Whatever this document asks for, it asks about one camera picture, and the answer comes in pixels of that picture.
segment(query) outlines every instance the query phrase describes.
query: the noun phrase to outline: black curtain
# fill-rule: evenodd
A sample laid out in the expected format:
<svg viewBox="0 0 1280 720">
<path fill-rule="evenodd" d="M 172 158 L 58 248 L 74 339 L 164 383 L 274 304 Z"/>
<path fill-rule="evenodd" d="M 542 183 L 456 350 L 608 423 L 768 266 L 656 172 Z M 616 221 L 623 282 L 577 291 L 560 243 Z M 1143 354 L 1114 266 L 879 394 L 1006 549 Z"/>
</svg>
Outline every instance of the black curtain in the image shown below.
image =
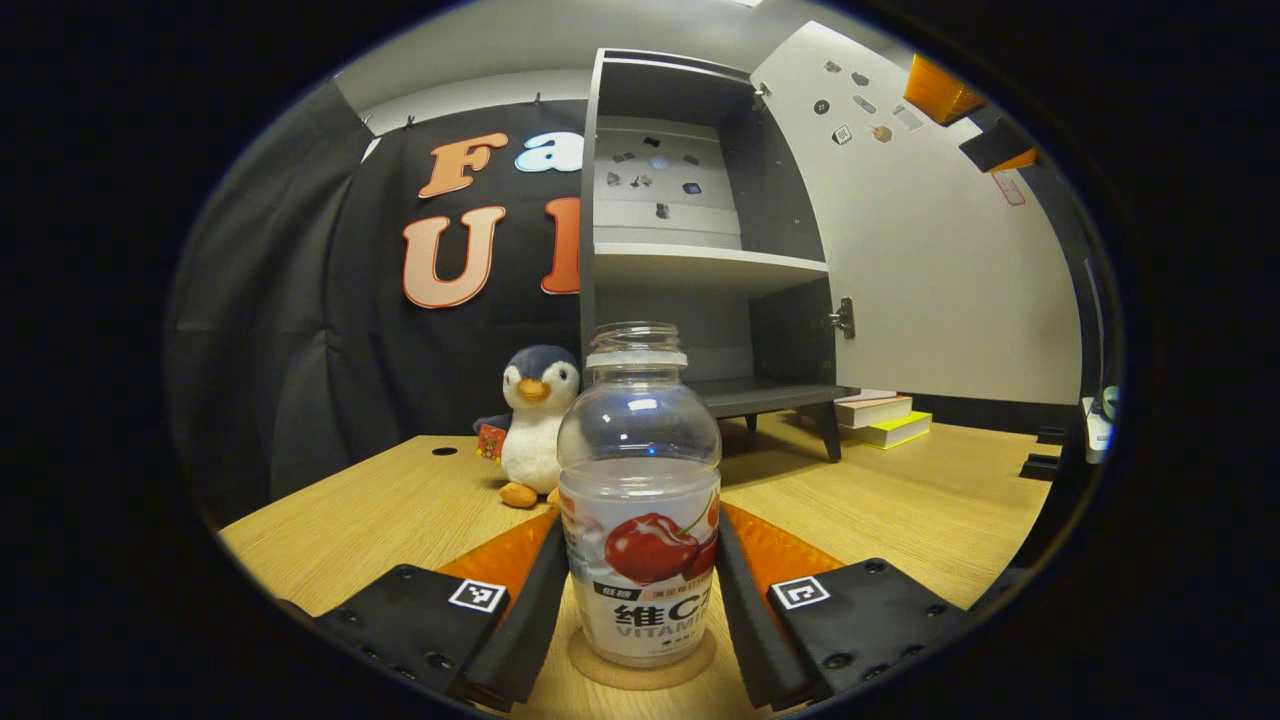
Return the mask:
<svg viewBox="0 0 1280 720">
<path fill-rule="evenodd" d="M 172 427 L 223 527 L 416 434 L 467 434 L 504 410 L 498 379 L 527 345 L 577 351 L 576 295 L 547 295 L 554 219 L 581 173 L 524 173 L 524 141 L 582 132 L 585 101 L 507 105 L 372 135 L 332 82 L 246 150 L 188 238 L 166 324 Z M 470 187 L 420 200 L 431 151 L 506 133 Z M 485 287 L 456 307 L 406 297 L 410 223 L 447 217 L 436 272 L 463 266 L 467 210 L 500 205 Z"/>
</svg>

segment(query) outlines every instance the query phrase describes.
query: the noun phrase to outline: cabinet shelf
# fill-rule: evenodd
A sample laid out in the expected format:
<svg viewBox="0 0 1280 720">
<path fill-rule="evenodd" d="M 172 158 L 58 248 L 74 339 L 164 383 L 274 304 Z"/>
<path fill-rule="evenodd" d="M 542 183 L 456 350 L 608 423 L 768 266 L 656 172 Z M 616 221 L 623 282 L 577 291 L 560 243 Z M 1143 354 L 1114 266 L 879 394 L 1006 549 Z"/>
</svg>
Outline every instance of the cabinet shelf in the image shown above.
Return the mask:
<svg viewBox="0 0 1280 720">
<path fill-rule="evenodd" d="M 827 264 L 785 255 L 655 242 L 595 245 L 598 287 L 759 296 L 827 275 Z"/>
</svg>

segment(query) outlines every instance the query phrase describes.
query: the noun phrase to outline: orange object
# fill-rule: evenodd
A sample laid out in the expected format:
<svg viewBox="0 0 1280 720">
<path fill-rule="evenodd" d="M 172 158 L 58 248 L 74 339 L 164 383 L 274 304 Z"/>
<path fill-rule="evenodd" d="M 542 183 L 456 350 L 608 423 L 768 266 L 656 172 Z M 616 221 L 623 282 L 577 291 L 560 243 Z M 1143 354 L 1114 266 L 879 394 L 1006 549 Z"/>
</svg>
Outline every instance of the orange object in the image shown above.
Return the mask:
<svg viewBox="0 0 1280 720">
<path fill-rule="evenodd" d="M 751 579 L 755 580 L 755 589 L 760 592 L 760 598 L 769 609 L 769 616 L 774 623 L 778 623 L 778 618 L 773 614 L 773 606 L 767 597 L 769 585 L 845 566 L 845 562 L 741 507 L 723 501 L 721 507 L 733 524 L 733 532 L 737 533 L 737 541 L 742 546 L 742 555 L 746 556 L 746 566 L 751 571 Z"/>
<path fill-rule="evenodd" d="M 504 585 L 511 593 L 507 612 L 516 606 L 534 559 L 559 514 L 548 510 L 445 562 L 436 573 Z"/>
<path fill-rule="evenodd" d="M 998 173 L 1001 170 L 1012 170 L 1016 168 L 1025 168 L 1027 165 L 1034 165 L 1034 164 L 1036 164 L 1036 149 L 1032 147 L 1030 150 L 1018 155 L 1016 158 L 1010 158 L 1009 160 L 1005 160 L 1004 163 L 996 165 L 995 168 L 987 172 Z"/>
<path fill-rule="evenodd" d="M 940 126 L 950 124 L 987 102 L 969 86 L 919 55 L 911 59 L 911 74 L 906 78 L 902 99 Z"/>
</svg>

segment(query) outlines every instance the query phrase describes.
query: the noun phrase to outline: small table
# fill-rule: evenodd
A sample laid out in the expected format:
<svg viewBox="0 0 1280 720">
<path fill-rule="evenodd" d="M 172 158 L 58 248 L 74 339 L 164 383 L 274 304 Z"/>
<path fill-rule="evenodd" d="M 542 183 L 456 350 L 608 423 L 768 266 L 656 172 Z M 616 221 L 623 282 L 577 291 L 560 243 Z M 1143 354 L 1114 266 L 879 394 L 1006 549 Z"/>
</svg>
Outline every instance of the small table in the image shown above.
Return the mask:
<svg viewBox="0 0 1280 720">
<path fill-rule="evenodd" d="M 823 441 L 774 413 L 759 432 L 722 421 L 722 496 L 846 561 L 883 557 L 933 592 L 969 607 L 1009 565 L 1048 483 L 1019 478 L 1033 436 L 934 424 L 892 450 Z M 332 610 L 399 562 L 439 568 L 544 511 L 502 505 L 499 466 L 474 437 L 416 437 L 228 525 L 223 542 L 266 592 L 311 615 Z M 724 620 L 718 580 L 708 630 L 719 651 L 675 688 L 628 692 L 581 676 L 567 647 L 577 628 L 572 584 L 547 664 L 513 717 L 773 717 L 751 708 Z"/>
</svg>

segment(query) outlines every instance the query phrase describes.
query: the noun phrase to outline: black object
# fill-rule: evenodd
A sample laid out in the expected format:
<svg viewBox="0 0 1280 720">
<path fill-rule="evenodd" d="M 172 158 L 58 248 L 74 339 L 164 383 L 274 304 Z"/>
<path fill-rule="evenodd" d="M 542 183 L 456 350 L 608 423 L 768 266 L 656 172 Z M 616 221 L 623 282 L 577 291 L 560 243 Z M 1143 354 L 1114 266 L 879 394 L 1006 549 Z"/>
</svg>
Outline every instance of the black object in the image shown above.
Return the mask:
<svg viewBox="0 0 1280 720">
<path fill-rule="evenodd" d="M 1062 445 L 1066 442 L 1066 429 L 1041 425 L 1039 433 L 1036 434 L 1036 442 L 1041 445 Z"/>
<path fill-rule="evenodd" d="M 1057 477 L 1057 465 L 1059 459 L 1052 455 L 1028 452 L 1027 461 L 1023 462 L 1023 471 L 1018 475 L 1033 480 L 1052 480 Z"/>
<path fill-rule="evenodd" d="M 1004 119 L 996 120 L 996 127 L 960 143 L 960 150 L 984 173 L 1030 149 L 1032 143 L 1023 133 Z"/>
<path fill-rule="evenodd" d="M 787 637 L 769 616 L 742 553 L 733 523 L 719 511 L 716 575 L 733 655 L 751 707 L 783 710 L 804 700 L 809 678 Z"/>
<path fill-rule="evenodd" d="M 809 669 L 806 701 L 883 680 L 965 624 L 963 610 L 879 557 L 778 583 L 768 600 Z"/>
<path fill-rule="evenodd" d="M 529 702 L 556 633 L 568 555 L 559 518 L 534 557 L 511 612 L 467 666 L 467 698 L 507 712 L 512 701 Z"/>
<path fill-rule="evenodd" d="M 374 665 L 461 697 L 463 669 L 509 601 L 499 585 L 397 565 L 316 623 Z"/>
</svg>

